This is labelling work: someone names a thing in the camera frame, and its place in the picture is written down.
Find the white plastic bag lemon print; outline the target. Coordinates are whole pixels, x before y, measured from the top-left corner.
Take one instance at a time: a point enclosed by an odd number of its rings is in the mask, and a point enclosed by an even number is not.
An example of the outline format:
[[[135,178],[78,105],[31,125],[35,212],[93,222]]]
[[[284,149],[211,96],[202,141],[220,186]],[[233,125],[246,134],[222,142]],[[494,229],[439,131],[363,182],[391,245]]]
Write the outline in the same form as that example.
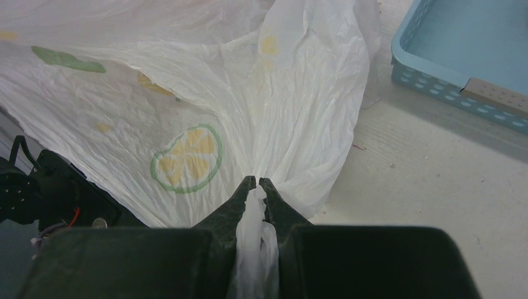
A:
[[[245,175],[312,216],[379,46],[377,1],[2,1],[1,106],[153,232]]]

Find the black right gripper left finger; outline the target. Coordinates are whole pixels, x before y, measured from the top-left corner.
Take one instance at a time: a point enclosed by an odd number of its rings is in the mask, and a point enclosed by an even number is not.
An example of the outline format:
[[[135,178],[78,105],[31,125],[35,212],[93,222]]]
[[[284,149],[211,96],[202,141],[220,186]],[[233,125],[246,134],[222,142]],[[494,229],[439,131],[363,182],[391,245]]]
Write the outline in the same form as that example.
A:
[[[235,230],[257,181],[194,227],[66,229],[37,256],[19,298],[224,298]]]

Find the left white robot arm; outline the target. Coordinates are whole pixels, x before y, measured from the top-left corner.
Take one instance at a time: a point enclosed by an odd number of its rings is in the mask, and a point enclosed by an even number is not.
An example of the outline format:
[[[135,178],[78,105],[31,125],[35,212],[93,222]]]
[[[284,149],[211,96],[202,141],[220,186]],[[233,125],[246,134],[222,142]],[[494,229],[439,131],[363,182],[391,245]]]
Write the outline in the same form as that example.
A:
[[[71,227],[144,225],[57,153],[44,149],[34,158],[22,135],[14,138],[9,157],[1,158],[1,220],[37,222],[39,235],[31,239],[37,251],[45,239]]]

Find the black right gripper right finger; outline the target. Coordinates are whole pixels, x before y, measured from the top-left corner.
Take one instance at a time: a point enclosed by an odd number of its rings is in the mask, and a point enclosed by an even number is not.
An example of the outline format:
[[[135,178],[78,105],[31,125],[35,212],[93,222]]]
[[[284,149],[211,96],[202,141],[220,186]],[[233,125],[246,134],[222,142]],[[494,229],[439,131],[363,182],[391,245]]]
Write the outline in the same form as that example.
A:
[[[282,298],[479,298],[453,239],[434,227],[314,225],[268,178]]]

